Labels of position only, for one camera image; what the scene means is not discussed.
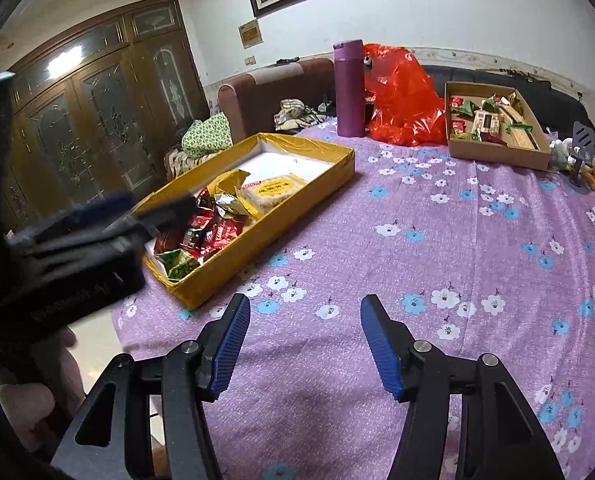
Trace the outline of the purple thermos bottle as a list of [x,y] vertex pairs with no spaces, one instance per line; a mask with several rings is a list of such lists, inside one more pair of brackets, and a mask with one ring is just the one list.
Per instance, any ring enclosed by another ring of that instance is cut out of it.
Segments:
[[345,138],[365,135],[365,73],[363,42],[360,39],[334,44],[335,103],[337,134]]

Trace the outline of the red plastic bag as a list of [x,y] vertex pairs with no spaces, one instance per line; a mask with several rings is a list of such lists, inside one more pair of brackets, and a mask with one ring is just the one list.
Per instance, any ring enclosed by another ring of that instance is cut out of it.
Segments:
[[444,100],[404,47],[365,44],[365,99],[371,139],[399,146],[445,145]]

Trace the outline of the dark red snack packet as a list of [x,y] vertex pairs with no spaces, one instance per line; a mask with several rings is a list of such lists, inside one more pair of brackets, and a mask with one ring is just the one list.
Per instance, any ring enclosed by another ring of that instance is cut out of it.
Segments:
[[212,209],[198,208],[189,218],[180,247],[188,252],[200,248],[214,219],[215,212]]

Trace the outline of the green patterned cushion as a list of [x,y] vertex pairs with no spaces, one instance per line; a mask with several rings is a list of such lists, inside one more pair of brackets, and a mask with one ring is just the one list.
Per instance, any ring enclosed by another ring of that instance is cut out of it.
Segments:
[[181,149],[193,159],[227,150],[231,145],[230,125],[223,112],[194,120],[181,138]]

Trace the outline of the yellow gold snack packet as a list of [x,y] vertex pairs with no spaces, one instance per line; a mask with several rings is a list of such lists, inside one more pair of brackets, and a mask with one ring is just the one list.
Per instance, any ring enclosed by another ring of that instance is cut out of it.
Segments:
[[249,175],[249,172],[242,169],[231,169],[217,176],[207,188],[212,196],[221,194],[237,196]]

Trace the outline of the purple floral tablecloth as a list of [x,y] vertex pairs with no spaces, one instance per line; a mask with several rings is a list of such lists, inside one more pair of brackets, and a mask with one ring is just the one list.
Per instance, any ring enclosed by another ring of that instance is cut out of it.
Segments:
[[497,354],[563,474],[595,466],[595,193],[446,148],[353,139],[355,178],[200,310],[160,283],[112,310],[122,348],[161,356],[224,313],[252,316],[206,408],[228,479],[383,479],[406,409],[383,389],[361,299],[450,356]]

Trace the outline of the yellow gold tray box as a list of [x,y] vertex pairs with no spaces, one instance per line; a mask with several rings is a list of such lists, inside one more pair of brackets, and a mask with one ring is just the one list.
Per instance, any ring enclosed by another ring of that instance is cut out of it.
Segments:
[[175,281],[145,244],[145,269],[190,310],[201,307],[263,249],[337,192],[355,174],[355,152],[327,141],[257,133],[146,196],[136,210],[153,212],[177,198],[215,200],[212,247],[197,249],[197,268]]

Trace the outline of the brown cardboard snack box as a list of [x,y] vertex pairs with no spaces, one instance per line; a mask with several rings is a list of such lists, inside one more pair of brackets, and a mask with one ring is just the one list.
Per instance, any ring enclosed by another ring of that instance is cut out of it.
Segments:
[[548,168],[549,142],[520,91],[495,84],[445,84],[451,156],[534,170]]

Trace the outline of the wooden cabinet doors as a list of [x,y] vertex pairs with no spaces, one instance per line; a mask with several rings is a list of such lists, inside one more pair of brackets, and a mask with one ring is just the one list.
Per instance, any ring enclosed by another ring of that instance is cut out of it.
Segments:
[[11,67],[6,229],[167,181],[164,158],[209,108],[178,0],[142,0],[66,29]]

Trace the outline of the green pea snack packet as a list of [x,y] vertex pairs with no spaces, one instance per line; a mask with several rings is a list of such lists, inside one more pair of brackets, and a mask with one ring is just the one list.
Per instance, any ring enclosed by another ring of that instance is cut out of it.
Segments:
[[166,276],[171,282],[179,282],[200,266],[197,258],[190,252],[177,248],[161,252],[155,255],[156,259],[163,264]]

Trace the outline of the long yellow rice cracker pack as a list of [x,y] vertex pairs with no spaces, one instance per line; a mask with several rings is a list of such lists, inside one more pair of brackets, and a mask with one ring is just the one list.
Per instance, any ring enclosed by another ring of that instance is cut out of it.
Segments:
[[305,180],[295,174],[284,174],[284,176],[243,184],[240,188],[240,196],[258,214],[267,214],[284,200],[305,188],[306,184]]

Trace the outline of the red black snack packet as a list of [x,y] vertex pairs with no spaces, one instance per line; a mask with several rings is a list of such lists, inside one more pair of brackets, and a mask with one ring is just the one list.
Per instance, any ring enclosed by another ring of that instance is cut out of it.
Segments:
[[244,221],[232,218],[217,221],[206,234],[201,246],[201,255],[205,256],[226,248],[243,231]]

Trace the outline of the grey phone stand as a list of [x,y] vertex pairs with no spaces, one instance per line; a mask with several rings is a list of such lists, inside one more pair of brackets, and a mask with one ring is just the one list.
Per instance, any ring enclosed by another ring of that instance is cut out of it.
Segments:
[[573,162],[567,164],[567,180],[578,193],[587,195],[590,185],[583,178],[583,167],[591,166],[595,158],[595,129],[582,122],[573,122],[572,151]]

